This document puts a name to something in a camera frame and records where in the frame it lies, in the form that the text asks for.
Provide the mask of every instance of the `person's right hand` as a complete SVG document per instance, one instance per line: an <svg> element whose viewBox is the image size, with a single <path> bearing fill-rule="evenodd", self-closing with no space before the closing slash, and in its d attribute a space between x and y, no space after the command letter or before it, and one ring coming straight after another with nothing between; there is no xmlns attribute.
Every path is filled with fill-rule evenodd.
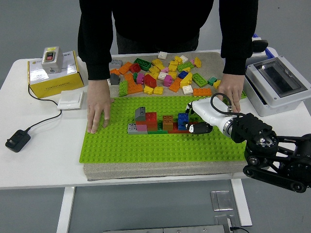
<svg viewBox="0 0 311 233"><path fill-rule="evenodd" d="M104 112L103 127L110 120L110 106L114 100L110 98L107 80L89 80L87 88L87 132L96 133L101 114Z"/></svg>

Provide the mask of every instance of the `white electrical box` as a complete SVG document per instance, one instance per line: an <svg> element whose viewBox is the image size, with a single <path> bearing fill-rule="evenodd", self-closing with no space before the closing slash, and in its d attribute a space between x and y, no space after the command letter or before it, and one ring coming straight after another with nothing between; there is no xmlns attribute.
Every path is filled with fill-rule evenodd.
<svg viewBox="0 0 311 233"><path fill-rule="evenodd" d="M244 91L261 117L295 109L311 84L283 57L247 66Z"/></svg>

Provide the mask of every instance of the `yellow box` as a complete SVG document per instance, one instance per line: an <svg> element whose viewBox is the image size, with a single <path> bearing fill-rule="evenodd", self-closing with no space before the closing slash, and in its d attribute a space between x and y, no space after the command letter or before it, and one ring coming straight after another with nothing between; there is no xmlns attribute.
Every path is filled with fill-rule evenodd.
<svg viewBox="0 0 311 233"><path fill-rule="evenodd" d="M42 58L28 61L28 84L38 98L84 87L75 51L63 55L63 70L55 74L45 72L41 65Z"/></svg>

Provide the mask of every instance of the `power adapter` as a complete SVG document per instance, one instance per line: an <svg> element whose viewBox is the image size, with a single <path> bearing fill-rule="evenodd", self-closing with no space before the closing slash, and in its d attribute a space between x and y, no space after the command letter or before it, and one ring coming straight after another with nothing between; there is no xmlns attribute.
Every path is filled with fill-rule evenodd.
<svg viewBox="0 0 311 233"><path fill-rule="evenodd" d="M17 130L13 136L7 140L5 146L14 152L19 152L30 140L27 131Z"/></svg>

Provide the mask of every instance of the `green baseplate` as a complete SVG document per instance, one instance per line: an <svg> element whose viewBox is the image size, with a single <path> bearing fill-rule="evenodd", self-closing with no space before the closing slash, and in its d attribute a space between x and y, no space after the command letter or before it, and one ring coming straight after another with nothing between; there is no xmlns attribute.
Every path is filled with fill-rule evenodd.
<svg viewBox="0 0 311 233"><path fill-rule="evenodd" d="M135 110L145 107L146 112L157 112L158 122L165 115L178 113L199 97L122 97L111 105L110 123L99 127L95 134L86 132L80 163L143 163L143 162L194 162L194 161L244 161L245 143L234 143L217 127L208 134L128 134L127 126L135 123ZM202 121L197 115L189 122Z"/></svg>

